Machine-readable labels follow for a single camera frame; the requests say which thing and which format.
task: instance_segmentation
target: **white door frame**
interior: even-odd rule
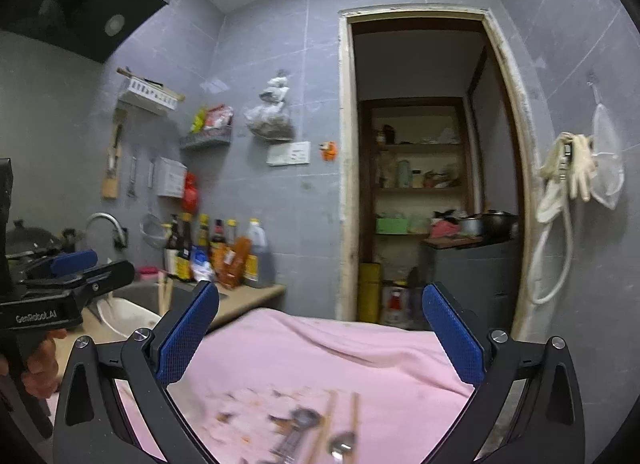
[[[536,176],[533,173],[534,143],[527,92],[522,82],[508,41],[504,37],[491,10],[448,4],[394,4],[372,6],[340,12],[338,28],[338,69],[340,71],[340,285],[336,304],[336,317],[344,321],[356,319],[358,288],[359,243],[359,162],[358,162],[358,101],[356,95],[353,35],[351,25],[383,19],[447,18],[475,20],[482,23],[489,38],[500,74],[505,82],[511,106],[522,160],[522,185],[524,190],[524,250],[518,303],[513,319],[511,335],[518,337],[526,318],[526,267],[529,266],[535,231],[535,192],[532,190]]]

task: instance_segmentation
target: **white wall outlet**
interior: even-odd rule
[[[310,148],[309,141],[272,145],[267,154],[267,164],[271,167],[308,165]]]

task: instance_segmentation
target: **bottle label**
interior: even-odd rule
[[[168,272],[170,275],[175,276],[177,274],[177,268],[175,265],[175,260],[177,256],[178,256],[177,249],[164,250],[164,268],[166,269],[166,272]]]
[[[236,252],[233,250],[229,250],[225,255],[225,264],[228,266],[231,262],[234,261],[234,256],[236,256]]]
[[[176,265],[176,276],[181,280],[190,280],[191,275],[189,272],[189,261],[187,259],[176,257],[175,259]]]
[[[246,258],[246,264],[244,265],[244,278],[251,280],[252,282],[258,281],[258,257],[255,255],[248,255]]]

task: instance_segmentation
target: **curved metal faucet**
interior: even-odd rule
[[[89,218],[86,220],[86,226],[84,228],[85,231],[89,229],[89,225],[96,219],[107,219],[109,222],[113,224],[115,231],[118,233],[118,238],[113,239],[113,244],[118,251],[123,250],[127,247],[127,235],[124,232],[123,227],[118,222],[118,220],[111,215],[110,213],[105,213],[103,211],[99,211],[97,213],[93,213],[89,215]]]

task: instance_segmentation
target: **faucet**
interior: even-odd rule
[[[115,247],[118,251],[122,251],[128,245],[127,238],[127,229],[123,228],[118,220],[111,215],[110,213],[105,213],[103,211],[99,211],[98,213],[93,213],[89,215],[89,218],[86,220],[85,231],[89,229],[89,225],[96,219],[107,219],[109,222],[113,224],[113,247]]]

